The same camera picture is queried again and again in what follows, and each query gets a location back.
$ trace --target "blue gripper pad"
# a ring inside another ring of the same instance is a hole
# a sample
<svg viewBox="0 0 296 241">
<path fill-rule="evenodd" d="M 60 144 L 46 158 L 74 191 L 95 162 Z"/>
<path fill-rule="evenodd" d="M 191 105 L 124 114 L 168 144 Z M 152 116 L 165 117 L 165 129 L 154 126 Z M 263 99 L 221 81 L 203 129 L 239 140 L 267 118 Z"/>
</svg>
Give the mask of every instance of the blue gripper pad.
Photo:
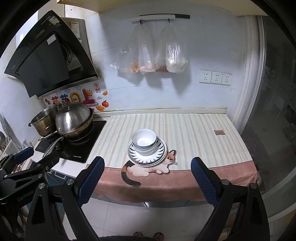
<svg viewBox="0 0 296 241">
<path fill-rule="evenodd" d="M 19 165 L 33 155 L 34 155 L 34 149 L 32 147 L 28 147 L 23 151 L 19 152 L 18 154 L 15 154 L 12 162 L 14 165 Z"/>
<path fill-rule="evenodd" d="M 97 156 L 89 167 L 82 170 L 76 178 L 75 192 L 78 195 L 78 206 L 88 203 L 98 181 L 105 169 L 104 159 Z"/>
<path fill-rule="evenodd" d="M 217 191 L 213 183 L 208 178 L 207 174 L 204 172 L 201 165 L 196 160 L 197 157 L 191 160 L 191 172 L 197 181 L 202 193 L 205 196 L 205 199 L 209 204 L 212 204 L 214 207 L 218 205 Z"/>
</svg>

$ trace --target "tile floor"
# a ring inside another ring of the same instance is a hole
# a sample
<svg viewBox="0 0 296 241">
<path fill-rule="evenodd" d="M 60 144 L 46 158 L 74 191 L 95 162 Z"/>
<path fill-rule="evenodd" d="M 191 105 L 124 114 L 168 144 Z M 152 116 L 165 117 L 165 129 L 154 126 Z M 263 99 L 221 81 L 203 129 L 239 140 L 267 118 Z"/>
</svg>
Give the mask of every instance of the tile floor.
<svg viewBox="0 0 296 241">
<path fill-rule="evenodd" d="M 162 232 L 166 241 L 193 241 L 211 215 L 213 206 L 137 207 L 91 198 L 82 210 L 99 237 L 132 235 L 141 231 L 149 237 Z M 75 239 L 66 215 L 63 224 L 68 238 Z"/>
</svg>

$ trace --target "kitchen counter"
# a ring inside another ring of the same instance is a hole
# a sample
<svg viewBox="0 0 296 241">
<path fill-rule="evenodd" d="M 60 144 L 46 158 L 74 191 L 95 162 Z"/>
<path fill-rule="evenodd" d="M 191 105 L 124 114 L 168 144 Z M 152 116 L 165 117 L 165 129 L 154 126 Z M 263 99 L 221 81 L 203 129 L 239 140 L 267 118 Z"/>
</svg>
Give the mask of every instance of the kitchen counter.
<svg viewBox="0 0 296 241">
<path fill-rule="evenodd" d="M 94 190 L 98 196 L 122 202 L 202 201 L 203 194 L 190 170 L 191 160 L 196 156 L 221 179 L 236 185 L 256 181 L 252 158 L 226 114 L 126 114 L 94 120 L 103 119 L 107 123 L 85 164 L 60 159 L 53 168 L 76 177 L 96 156 L 103 157 L 105 171 Z M 145 177 L 127 172 L 129 179 L 140 183 L 140 187 L 134 187 L 123 181 L 121 169 L 129 160 L 126 149 L 131 135 L 139 128 L 154 130 L 165 141 L 168 151 L 175 154 L 171 158 L 178 165 L 168 165 L 168 173 L 149 173 Z M 42 155 L 36 151 L 32 160 L 38 161 Z"/>
</svg>

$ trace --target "range hood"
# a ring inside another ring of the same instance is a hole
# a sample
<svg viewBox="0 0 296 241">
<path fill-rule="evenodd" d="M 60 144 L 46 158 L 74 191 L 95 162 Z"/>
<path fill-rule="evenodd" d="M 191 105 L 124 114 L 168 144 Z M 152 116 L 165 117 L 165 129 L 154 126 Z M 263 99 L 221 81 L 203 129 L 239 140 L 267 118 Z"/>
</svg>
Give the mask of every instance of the range hood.
<svg viewBox="0 0 296 241">
<path fill-rule="evenodd" d="M 52 10 L 19 44 L 5 73 L 21 80 L 29 97 L 98 77 L 75 34 Z"/>
</svg>

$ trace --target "electrical outlet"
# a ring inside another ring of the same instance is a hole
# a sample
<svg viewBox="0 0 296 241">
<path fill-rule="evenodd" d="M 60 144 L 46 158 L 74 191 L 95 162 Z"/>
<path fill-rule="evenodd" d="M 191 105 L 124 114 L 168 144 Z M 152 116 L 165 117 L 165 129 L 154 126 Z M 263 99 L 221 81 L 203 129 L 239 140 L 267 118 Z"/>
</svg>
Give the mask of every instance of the electrical outlet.
<svg viewBox="0 0 296 241">
<path fill-rule="evenodd" d="M 212 72 L 211 84 L 220 85 L 222 81 L 222 73 Z"/>
<path fill-rule="evenodd" d="M 231 74 L 222 74 L 222 85 L 230 85 L 231 83 Z"/>
<path fill-rule="evenodd" d="M 199 82 L 200 83 L 207 83 L 210 84 L 211 83 L 211 71 L 207 71 L 207 70 L 200 70 L 199 73 Z"/>
</svg>

